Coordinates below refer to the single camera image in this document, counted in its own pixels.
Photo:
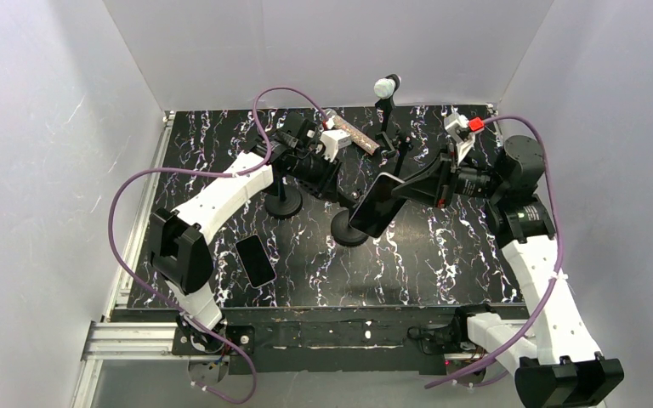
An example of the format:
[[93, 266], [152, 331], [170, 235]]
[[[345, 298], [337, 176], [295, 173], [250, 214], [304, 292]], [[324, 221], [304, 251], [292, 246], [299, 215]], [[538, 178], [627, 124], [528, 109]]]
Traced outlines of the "black phone stand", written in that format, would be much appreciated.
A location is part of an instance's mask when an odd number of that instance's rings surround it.
[[334, 241], [343, 247], [357, 247], [364, 244], [369, 236], [349, 224], [357, 204], [356, 200], [350, 195], [338, 192], [337, 204], [342, 209], [332, 217], [330, 232]]
[[394, 170], [385, 176], [388, 186], [394, 188], [400, 183], [400, 172], [403, 168], [407, 154], [413, 149], [412, 137], [405, 131], [397, 130], [395, 136], [390, 140], [392, 149], [388, 150], [384, 157], [387, 159], [396, 159]]
[[264, 208], [272, 218], [289, 219], [302, 207], [303, 196], [299, 189], [288, 185], [282, 178], [264, 191]]

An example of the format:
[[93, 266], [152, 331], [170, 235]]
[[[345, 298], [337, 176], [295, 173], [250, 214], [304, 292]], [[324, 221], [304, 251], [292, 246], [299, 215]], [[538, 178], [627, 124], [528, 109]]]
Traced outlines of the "black phone stand front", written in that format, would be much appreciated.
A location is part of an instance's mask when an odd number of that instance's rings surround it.
[[302, 207], [303, 196], [299, 189], [288, 185], [282, 178], [264, 191], [264, 208], [272, 218], [289, 219]]

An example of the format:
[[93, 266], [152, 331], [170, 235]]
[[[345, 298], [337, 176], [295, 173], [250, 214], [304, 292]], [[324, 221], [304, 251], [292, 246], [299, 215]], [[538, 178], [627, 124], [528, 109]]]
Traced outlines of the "black smartphone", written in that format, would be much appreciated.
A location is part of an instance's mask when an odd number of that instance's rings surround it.
[[349, 218], [349, 226], [372, 238], [379, 238], [406, 203], [393, 195], [404, 181], [390, 173], [380, 173]]
[[251, 287], [260, 288], [276, 279], [274, 267], [258, 235], [238, 241], [236, 252]]

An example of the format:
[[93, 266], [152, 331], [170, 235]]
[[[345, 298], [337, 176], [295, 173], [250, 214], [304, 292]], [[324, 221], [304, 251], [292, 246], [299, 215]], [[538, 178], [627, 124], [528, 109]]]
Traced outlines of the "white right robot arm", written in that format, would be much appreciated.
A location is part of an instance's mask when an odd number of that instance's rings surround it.
[[529, 313], [515, 325], [485, 306], [461, 309], [454, 320], [457, 336], [483, 348], [485, 357], [447, 381], [457, 383], [499, 364], [514, 379], [525, 407], [595, 407], [621, 383], [624, 370], [618, 359], [603, 354], [576, 306], [562, 268], [556, 213], [536, 193], [547, 170], [542, 142], [524, 135], [508, 138], [489, 169], [460, 161], [449, 144], [392, 194], [438, 208], [453, 196], [484, 198], [488, 228]]

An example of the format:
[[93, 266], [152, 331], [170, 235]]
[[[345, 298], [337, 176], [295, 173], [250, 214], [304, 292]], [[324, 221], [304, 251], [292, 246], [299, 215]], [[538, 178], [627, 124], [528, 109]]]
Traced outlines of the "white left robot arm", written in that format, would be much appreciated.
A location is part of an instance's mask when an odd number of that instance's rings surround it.
[[259, 193], [267, 195], [265, 209], [277, 219], [302, 209], [302, 190], [337, 200], [337, 155], [351, 139], [332, 119], [325, 124], [320, 131], [303, 116], [288, 114], [281, 127], [247, 144], [225, 177], [173, 210], [158, 208], [150, 215], [149, 262], [199, 332], [223, 319], [208, 283], [214, 267], [209, 245], [226, 221]]

